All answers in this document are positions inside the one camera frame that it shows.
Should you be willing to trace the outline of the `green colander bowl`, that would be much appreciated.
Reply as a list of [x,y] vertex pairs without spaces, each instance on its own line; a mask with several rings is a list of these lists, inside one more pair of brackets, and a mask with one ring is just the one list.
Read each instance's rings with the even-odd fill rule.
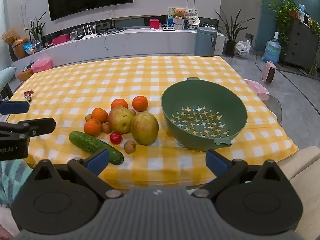
[[184,147],[207,151],[229,147],[247,124],[247,109],[231,90],[189,77],[168,87],[161,107],[168,130]]

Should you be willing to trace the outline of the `brown longan front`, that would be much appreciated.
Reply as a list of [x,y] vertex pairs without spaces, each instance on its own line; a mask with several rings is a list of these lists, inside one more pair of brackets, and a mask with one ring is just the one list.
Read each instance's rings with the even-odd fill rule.
[[136,143],[132,140],[125,142],[124,150],[128,154],[135,152],[136,151]]

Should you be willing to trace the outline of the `small red tomato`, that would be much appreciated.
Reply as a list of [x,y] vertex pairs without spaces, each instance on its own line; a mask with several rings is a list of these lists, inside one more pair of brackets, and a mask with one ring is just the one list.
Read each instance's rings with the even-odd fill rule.
[[114,145],[118,145],[122,142],[123,137],[119,132],[112,132],[109,138],[110,142]]

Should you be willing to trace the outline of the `pink tissue box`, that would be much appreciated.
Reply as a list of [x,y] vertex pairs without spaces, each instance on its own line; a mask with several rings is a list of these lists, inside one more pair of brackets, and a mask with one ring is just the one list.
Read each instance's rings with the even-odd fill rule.
[[53,66],[52,66],[51,59],[49,57],[43,57],[43,58],[35,61],[32,64],[31,69],[32,69],[33,73],[38,73],[38,72],[52,69],[52,67]]

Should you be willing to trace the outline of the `white router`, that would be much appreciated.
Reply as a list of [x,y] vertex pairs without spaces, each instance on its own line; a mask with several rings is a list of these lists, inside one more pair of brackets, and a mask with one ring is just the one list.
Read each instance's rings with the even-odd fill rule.
[[95,23],[94,25],[86,25],[86,26],[82,26],[82,29],[84,31],[84,35],[82,37],[82,39],[88,39],[88,38],[93,38],[96,37],[97,35],[97,24]]

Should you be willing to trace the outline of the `small potted plant left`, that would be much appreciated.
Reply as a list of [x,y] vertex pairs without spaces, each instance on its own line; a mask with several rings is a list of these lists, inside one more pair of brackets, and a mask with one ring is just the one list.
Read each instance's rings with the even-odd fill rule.
[[46,12],[44,12],[40,18],[34,18],[30,21],[30,26],[28,28],[25,28],[29,32],[29,37],[31,43],[34,45],[36,52],[41,51],[43,49],[42,44],[42,30],[45,26],[45,22],[41,23],[42,18]]

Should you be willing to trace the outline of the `orange tangerine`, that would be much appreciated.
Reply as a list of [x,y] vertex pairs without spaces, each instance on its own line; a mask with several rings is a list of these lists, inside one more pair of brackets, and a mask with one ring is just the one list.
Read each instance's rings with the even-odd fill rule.
[[142,95],[136,96],[132,100],[132,107],[138,112],[146,111],[148,109],[148,105],[149,103],[147,98]]
[[128,103],[124,99],[115,99],[111,103],[111,109],[114,109],[116,107],[125,107],[128,108]]
[[84,124],[84,133],[91,135],[93,137],[98,137],[103,131],[102,124],[98,119],[89,119]]
[[103,124],[108,121],[108,113],[102,108],[95,108],[92,111],[92,118],[99,120]]

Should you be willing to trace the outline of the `blue water jug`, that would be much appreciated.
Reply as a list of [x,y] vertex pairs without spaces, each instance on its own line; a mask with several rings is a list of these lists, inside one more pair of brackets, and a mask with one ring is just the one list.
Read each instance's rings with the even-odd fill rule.
[[279,62],[281,45],[278,41],[279,33],[276,31],[274,38],[266,43],[265,51],[263,54],[263,61],[271,61],[274,65]]

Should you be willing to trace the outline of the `brown longan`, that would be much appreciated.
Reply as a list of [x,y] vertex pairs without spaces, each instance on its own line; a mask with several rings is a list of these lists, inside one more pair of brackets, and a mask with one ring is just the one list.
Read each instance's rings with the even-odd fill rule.
[[85,121],[88,122],[89,120],[92,119],[92,115],[91,114],[88,114],[85,116]]
[[112,128],[111,128],[109,122],[105,122],[105,123],[102,124],[102,130],[103,130],[103,132],[106,133],[106,134],[112,132]]
[[136,151],[136,143],[132,140],[125,142],[124,150],[128,154],[135,152]]

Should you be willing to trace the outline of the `yellow-green pear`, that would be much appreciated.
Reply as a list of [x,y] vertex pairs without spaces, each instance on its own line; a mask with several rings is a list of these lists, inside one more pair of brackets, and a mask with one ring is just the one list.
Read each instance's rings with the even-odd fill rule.
[[150,113],[136,114],[131,122],[131,134],[140,145],[152,145],[159,132],[157,119]]

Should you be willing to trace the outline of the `red box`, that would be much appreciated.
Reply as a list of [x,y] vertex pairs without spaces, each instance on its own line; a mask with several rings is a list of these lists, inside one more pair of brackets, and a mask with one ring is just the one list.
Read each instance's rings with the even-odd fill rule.
[[159,19],[150,19],[149,24],[150,24],[150,29],[155,29],[155,30],[158,30],[159,26],[161,25]]

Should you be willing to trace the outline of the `red-yellow apple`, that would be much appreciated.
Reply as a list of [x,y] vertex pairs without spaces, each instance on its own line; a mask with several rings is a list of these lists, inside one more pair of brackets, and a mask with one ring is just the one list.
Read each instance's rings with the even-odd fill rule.
[[108,122],[112,131],[126,134],[131,132],[131,122],[135,116],[133,113],[122,106],[114,107],[111,109]]

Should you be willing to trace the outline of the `yellow white checkered tablecloth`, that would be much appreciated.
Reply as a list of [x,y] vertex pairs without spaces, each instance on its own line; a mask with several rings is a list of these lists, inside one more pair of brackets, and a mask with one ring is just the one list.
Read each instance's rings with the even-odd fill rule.
[[33,74],[30,109],[8,122],[52,118],[33,137],[27,162],[64,164],[98,147],[114,150],[101,178],[131,186],[196,186],[214,178],[204,152],[179,143],[168,125],[205,139],[228,159],[260,165],[298,148],[247,82],[220,57],[147,56],[75,64]]

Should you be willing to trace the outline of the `brown longan left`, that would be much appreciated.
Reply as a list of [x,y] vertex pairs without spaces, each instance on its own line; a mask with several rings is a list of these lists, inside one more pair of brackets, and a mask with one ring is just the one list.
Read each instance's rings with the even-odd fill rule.
[[85,121],[88,122],[89,120],[92,119],[92,115],[91,114],[88,114],[85,116]]

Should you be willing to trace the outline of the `potted green plant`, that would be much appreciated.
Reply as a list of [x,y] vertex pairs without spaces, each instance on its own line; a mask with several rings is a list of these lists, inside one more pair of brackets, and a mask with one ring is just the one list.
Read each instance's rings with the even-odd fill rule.
[[243,24],[252,20],[255,20],[255,17],[249,18],[244,21],[239,21],[239,16],[241,13],[241,9],[238,11],[237,15],[235,18],[231,16],[230,21],[227,20],[227,17],[225,16],[225,13],[221,11],[221,13],[217,12],[214,10],[219,19],[223,23],[223,27],[221,29],[226,33],[226,36],[228,38],[228,41],[226,43],[226,49],[225,49],[225,55],[229,57],[234,56],[234,51],[235,51],[235,45],[236,45],[236,38],[238,34],[243,31],[248,29],[248,27],[243,27]]

